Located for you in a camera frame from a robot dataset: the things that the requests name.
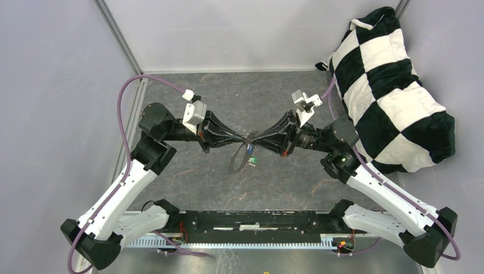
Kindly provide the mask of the metal split keyring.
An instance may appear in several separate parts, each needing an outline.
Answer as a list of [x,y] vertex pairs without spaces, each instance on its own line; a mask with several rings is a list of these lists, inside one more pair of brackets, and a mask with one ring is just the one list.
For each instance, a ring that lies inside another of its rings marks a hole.
[[258,134],[258,131],[252,131],[246,136],[246,141],[251,142]]

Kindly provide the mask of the blue tagged key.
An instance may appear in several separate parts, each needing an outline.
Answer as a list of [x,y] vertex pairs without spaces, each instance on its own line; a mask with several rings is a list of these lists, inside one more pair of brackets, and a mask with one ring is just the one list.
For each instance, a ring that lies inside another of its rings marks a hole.
[[247,144],[246,153],[250,155],[253,153],[253,144]]

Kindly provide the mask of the green tagged key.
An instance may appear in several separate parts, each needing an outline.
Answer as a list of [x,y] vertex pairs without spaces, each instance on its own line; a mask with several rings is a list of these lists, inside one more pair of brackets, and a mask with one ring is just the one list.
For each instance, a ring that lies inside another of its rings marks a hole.
[[250,157],[248,159],[247,165],[252,166],[252,167],[256,167],[256,163],[257,163],[257,158],[256,157]]

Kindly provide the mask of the grey metal key holder plate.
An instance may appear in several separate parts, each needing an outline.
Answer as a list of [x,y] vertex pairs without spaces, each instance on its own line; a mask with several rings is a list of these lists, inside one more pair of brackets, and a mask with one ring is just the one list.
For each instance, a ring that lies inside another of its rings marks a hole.
[[250,143],[241,144],[236,152],[232,155],[228,166],[229,174],[240,172],[247,165],[248,159],[252,157],[253,153],[251,155],[246,153],[247,144]]

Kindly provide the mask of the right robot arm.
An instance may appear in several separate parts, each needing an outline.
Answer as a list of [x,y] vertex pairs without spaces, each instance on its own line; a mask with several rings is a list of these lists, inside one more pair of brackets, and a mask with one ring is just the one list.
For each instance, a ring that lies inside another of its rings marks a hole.
[[[324,128],[304,123],[301,116],[287,112],[263,132],[252,132],[247,142],[288,156],[295,148],[325,152],[325,172],[371,198],[385,213],[374,213],[355,203],[341,201],[329,218],[332,230],[365,231],[401,247],[416,263],[433,268],[441,258],[459,260],[461,251],[454,239],[457,213],[437,209],[403,190],[374,165],[367,162],[355,145],[358,135],[351,121],[336,119]],[[455,254],[446,254],[452,247]]]

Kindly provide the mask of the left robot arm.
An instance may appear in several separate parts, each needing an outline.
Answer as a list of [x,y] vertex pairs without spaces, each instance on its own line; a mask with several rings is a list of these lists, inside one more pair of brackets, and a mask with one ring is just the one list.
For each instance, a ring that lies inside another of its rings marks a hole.
[[60,227],[71,245],[69,254],[77,252],[84,257],[90,263],[88,271],[107,268],[123,248],[149,232],[162,229],[170,233],[178,228],[178,215],[159,204],[121,220],[128,206],[175,155],[169,141],[198,142],[205,151],[245,142],[244,136],[219,121],[200,101],[187,103],[181,119],[163,104],[151,103],[143,110],[138,126],[142,137],[127,151],[120,175],[88,211],[77,219],[66,219]]

